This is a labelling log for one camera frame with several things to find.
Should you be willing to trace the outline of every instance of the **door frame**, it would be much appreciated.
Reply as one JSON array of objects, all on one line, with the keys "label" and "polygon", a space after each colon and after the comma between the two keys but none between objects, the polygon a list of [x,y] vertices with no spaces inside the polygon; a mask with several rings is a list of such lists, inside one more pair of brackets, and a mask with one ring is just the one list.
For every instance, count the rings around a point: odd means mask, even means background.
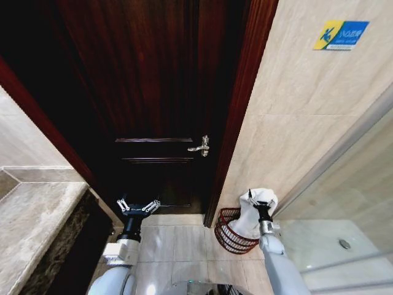
[{"label": "door frame", "polygon": [[[220,147],[211,196],[203,221],[206,227],[211,227],[214,219],[277,5],[278,0],[249,0],[249,9],[243,21],[243,43],[241,44],[238,65],[233,80],[224,136]],[[33,96],[1,57],[0,84],[75,170],[111,207],[113,202],[111,201],[110,192],[100,185],[96,175],[89,169],[84,160],[79,157],[76,150],[47,117]]]}]

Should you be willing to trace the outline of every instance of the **red wire basket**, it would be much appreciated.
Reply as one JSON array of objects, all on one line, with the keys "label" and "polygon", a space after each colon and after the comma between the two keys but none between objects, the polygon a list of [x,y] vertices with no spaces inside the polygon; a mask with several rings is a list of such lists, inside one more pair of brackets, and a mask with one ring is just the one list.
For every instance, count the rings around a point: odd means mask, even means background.
[{"label": "red wire basket", "polygon": [[239,219],[240,208],[222,208],[214,228],[217,241],[227,251],[234,254],[245,254],[259,244],[259,239],[244,238],[231,230],[228,223]]}]

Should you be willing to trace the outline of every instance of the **glass shower door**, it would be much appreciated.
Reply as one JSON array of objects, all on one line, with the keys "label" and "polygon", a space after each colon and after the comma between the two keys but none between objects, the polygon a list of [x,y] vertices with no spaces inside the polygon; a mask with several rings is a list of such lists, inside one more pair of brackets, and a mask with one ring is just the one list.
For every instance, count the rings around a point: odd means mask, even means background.
[{"label": "glass shower door", "polygon": [[393,294],[393,111],[275,220],[313,293]]}]

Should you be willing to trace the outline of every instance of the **blue and yellow sign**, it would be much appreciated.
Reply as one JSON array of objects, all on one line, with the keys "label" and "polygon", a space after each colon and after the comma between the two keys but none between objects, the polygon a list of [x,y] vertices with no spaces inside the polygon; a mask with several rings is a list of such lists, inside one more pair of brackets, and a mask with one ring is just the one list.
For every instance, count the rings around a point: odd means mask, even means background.
[{"label": "blue and yellow sign", "polygon": [[329,20],[315,43],[314,50],[351,50],[368,22]]}]

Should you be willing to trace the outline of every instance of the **floor drain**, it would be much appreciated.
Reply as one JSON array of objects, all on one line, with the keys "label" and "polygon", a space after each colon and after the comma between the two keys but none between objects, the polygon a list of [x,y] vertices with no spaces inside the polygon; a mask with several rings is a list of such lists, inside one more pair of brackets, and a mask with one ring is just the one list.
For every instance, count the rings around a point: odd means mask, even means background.
[{"label": "floor drain", "polygon": [[338,240],[338,243],[344,249],[351,249],[351,245],[346,240],[343,240],[342,238]]}]

